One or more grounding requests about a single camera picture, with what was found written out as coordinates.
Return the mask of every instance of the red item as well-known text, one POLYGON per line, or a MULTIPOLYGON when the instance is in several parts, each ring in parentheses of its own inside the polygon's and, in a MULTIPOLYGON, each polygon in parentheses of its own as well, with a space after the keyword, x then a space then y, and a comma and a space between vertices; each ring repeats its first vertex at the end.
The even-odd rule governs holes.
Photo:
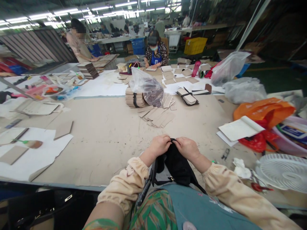
POLYGON ((252 186, 252 188, 253 188, 255 191, 257 191, 257 192, 262 192, 263 190, 274 191, 274 190, 271 189, 271 188, 262 187, 262 186, 260 186, 259 184, 255 183, 255 182, 251 183, 251 186, 252 186))
POLYGON ((6 57, 4 58, 4 62, 0 62, 0 72, 6 72, 6 73, 14 73, 9 66, 12 65, 20 65, 25 67, 28 70, 31 70, 32 68, 18 60, 16 60, 15 58, 12 57, 6 57))
MULTIPOLYGON (((262 126, 263 128, 267 128, 268 122, 263 119, 260 121, 255 121, 257 124, 262 126)), ((245 138, 239 139, 238 141, 249 147, 250 149, 254 150, 255 152, 262 153, 263 151, 268 151, 268 152, 276 152, 278 151, 278 146, 275 144, 274 140, 279 138, 278 135, 269 132, 268 130, 264 130, 253 137, 251 137, 251 140, 247 140, 245 138), (269 142, 275 147, 275 150, 270 150, 266 149, 266 142, 269 142)))
POLYGON ((199 69, 199 66, 201 65, 201 62, 200 61, 196 61, 195 62, 195 65, 194 65, 194 69, 193 69, 193 73, 192 73, 192 77, 195 77, 197 72, 198 72, 198 69, 199 69))

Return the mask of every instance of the paper sheet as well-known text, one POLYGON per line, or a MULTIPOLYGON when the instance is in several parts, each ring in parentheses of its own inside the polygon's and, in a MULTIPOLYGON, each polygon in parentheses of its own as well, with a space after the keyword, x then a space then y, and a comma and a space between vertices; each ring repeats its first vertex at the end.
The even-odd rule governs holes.
MULTIPOLYGON (((54 136, 55 130, 29 128, 22 137, 23 140, 38 140, 42 141, 43 145, 38 149, 29 149, 13 165, 0 162, 0 176, 19 181, 33 180, 34 178, 30 180, 31 175, 51 165, 73 138, 71 134, 68 134, 53 141, 54 136)), ((21 142, 1 146, 0 157, 15 145, 24 147, 21 142)))

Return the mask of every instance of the cardboard piece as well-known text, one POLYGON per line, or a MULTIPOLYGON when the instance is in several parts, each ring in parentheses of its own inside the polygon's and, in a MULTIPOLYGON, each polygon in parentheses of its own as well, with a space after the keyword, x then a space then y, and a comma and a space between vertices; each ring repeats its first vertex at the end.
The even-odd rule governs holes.
POLYGON ((182 81, 186 81, 185 77, 181 77, 181 78, 175 78, 176 82, 182 82, 182 81))
POLYGON ((197 80, 197 79, 194 78, 194 77, 188 77, 188 78, 186 78, 186 80, 189 81, 189 82, 191 82, 192 84, 199 82, 199 80, 197 80))
POLYGON ((182 71, 182 74, 187 77, 187 76, 190 76, 192 74, 192 71, 190 69, 186 69, 186 70, 182 71))
POLYGON ((169 79, 164 81, 165 85, 174 84, 174 83, 176 83, 174 79, 169 79))
POLYGON ((55 141, 56 139, 59 139, 60 137, 69 134, 71 131, 71 127, 73 126, 73 122, 74 121, 68 121, 59 125, 56 129, 55 137, 53 140, 55 141))
POLYGON ((206 64, 206 65, 202 65, 201 66, 201 71, 208 71, 208 70, 211 70, 211 67, 209 64, 206 64))
POLYGON ((182 73, 182 69, 175 69, 174 74, 181 74, 182 73))
POLYGON ((173 68, 170 65, 162 66, 161 69, 163 72, 173 71, 173 68))
POLYGON ((26 151, 28 148, 21 146, 14 146, 6 154, 0 157, 0 161, 7 163, 9 165, 14 164, 26 151))

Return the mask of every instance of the woman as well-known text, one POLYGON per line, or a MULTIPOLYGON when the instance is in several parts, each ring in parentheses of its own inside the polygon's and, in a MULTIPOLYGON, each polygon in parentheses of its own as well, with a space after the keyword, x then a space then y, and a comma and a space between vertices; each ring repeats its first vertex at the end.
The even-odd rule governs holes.
POLYGON ((66 34, 66 39, 79 63, 98 61, 99 58, 94 57, 90 53, 84 42, 86 28, 82 22, 80 22, 78 19, 72 19, 71 28, 72 29, 66 34))
POLYGON ((245 186, 233 171, 210 162, 199 152, 196 142, 180 137, 171 143, 166 134, 155 137, 140 157, 130 159, 127 168, 111 179, 98 196, 84 229, 122 229, 125 216, 149 177, 148 167, 171 144, 202 174, 210 197, 175 183, 164 185, 145 198, 128 229, 300 229, 245 186), (213 199, 215 196, 222 203, 213 199))
POLYGON ((147 41, 148 47, 144 58, 146 68, 150 65, 152 69, 167 65, 169 56, 167 55, 166 45, 161 42, 159 32, 156 30, 151 31, 147 41))

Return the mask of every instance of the fan grille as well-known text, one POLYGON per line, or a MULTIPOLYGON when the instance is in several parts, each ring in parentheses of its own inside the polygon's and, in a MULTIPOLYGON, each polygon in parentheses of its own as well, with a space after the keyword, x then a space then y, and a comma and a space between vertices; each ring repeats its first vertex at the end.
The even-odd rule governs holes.
POLYGON ((260 159, 260 163, 256 172, 260 170, 259 174, 266 176, 268 182, 307 193, 307 160, 286 154, 268 154, 260 159))

